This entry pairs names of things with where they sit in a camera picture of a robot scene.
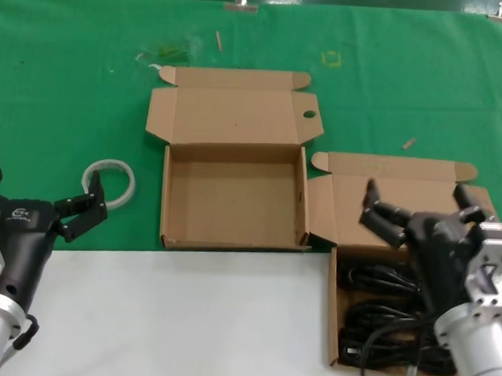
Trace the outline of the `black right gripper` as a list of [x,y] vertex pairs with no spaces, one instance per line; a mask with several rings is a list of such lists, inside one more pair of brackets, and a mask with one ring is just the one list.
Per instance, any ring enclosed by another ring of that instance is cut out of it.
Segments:
[[429,312],[444,313],[469,301],[465,278],[476,245],[468,225],[488,219],[465,184],[454,187],[453,197],[458,213],[411,214],[381,200],[376,181],[369,179],[362,199],[359,223],[391,247],[406,244]]

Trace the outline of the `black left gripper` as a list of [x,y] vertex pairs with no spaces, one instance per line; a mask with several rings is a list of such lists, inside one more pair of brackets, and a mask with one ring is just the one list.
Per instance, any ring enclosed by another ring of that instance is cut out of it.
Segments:
[[[3,171],[0,168],[0,184]],[[53,203],[0,197],[0,250],[4,269],[0,294],[28,311],[58,234],[72,242],[108,218],[100,173],[89,193]]]

